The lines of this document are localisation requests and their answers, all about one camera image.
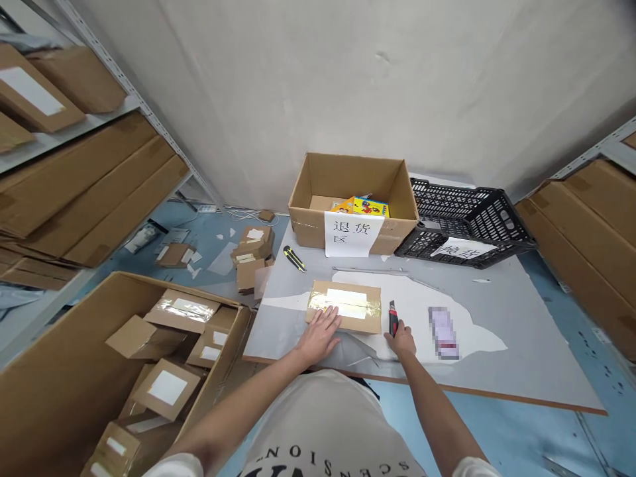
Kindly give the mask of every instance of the person's right hand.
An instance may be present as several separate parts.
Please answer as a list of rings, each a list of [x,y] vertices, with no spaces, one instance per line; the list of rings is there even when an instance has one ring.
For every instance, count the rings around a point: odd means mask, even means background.
[[[395,338],[393,338],[390,333],[384,333],[384,337],[398,358],[405,352],[415,354],[417,351],[415,340],[411,334],[411,327],[405,327],[402,320],[399,320]]]

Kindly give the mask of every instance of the person's left hand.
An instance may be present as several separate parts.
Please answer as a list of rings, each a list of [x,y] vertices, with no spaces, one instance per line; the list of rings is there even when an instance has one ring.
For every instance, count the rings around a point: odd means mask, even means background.
[[[307,367],[325,359],[340,343],[340,338],[332,339],[332,337],[342,321],[343,318],[338,314],[338,307],[330,306],[326,311],[322,309],[316,311],[294,348]]]

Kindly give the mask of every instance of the hand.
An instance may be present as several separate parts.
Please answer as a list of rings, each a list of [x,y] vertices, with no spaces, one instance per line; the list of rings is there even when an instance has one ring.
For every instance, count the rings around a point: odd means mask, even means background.
[[[338,314],[338,307],[329,307],[326,311],[316,311],[311,323],[300,337],[294,351],[306,363],[306,368],[325,359],[340,343],[340,338],[333,338],[343,318]]]
[[[411,327],[405,327],[402,320],[399,321],[399,325],[397,326],[395,338],[393,338],[390,333],[384,333],[384,337],[398,358],[405,352],[415,354],[417,351],[415,340],[413,340],[413,335],[411,334]]]

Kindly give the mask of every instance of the white wall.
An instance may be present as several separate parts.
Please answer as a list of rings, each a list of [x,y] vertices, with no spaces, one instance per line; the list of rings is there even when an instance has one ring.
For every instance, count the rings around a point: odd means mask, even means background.
[[[73,0],[227,203],[286,209],[304,152],[512,198],[636,113],[629,0]]]

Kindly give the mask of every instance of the open cardboard box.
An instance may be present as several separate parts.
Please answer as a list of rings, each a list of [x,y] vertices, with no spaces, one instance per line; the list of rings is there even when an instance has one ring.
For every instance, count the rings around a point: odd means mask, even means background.
[[[142,360],[127,360],[105,341],[131,316],[150,311],[168,288],[237,309],[180,435],[212,408],[242,354],[252,310],[194,288],[115,272],[0,375],[0,475],[80,474],[144,366]]]
[[[406,162],[398,159],[308,152],[290,199],[291,227],[299,245],[325,247],[325,211],[352,195],[373,193],[389,205],[370,253],[391,255],[417,224]]]

